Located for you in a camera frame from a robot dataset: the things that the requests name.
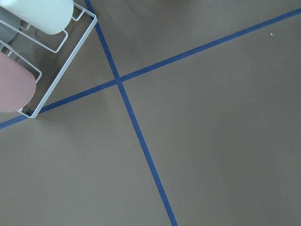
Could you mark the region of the pink cup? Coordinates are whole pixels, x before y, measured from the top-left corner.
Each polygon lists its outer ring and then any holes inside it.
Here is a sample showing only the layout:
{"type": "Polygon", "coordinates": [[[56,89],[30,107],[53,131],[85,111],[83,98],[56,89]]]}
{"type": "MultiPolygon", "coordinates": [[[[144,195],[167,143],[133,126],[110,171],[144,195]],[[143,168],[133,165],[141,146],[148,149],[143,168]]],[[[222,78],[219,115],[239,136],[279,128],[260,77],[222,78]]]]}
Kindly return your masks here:
{"type": "Polygon", "coordinates": [[[26,106],[34,96],[34,76],[4,53],[0,54],[0,111],[9,113],[26,106]]]}

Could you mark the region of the mint green cup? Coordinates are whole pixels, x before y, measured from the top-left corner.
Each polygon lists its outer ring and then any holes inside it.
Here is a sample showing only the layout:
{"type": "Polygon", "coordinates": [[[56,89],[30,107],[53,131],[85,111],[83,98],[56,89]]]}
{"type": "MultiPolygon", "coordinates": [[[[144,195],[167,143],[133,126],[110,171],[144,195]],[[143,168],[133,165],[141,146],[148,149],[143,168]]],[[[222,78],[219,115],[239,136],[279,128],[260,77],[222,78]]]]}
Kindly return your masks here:
{"type": "Polygon", "coordinates": [[[72,0],[2,0],[0,6],[42,32],[62,32],[71,21],[72,0]]]}

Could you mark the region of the grey cup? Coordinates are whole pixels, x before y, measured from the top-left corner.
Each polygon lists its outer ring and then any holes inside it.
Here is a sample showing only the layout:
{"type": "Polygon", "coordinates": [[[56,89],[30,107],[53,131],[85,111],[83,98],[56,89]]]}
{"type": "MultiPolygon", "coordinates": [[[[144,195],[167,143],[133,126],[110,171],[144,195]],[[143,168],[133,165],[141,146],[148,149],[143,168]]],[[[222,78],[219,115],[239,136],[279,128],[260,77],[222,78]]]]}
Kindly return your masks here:
{"type": "MultiPolygon", "coordinates": [[[[2,7],[0,8],[0,19],[16,29],[19,29],[20,27],[21,19],[2,7]]],[[[0,24],[0,39],[4,43],[12,41],[15,38],[16,34],[17,31],[9,28],[2,23],[0,24]]]]}

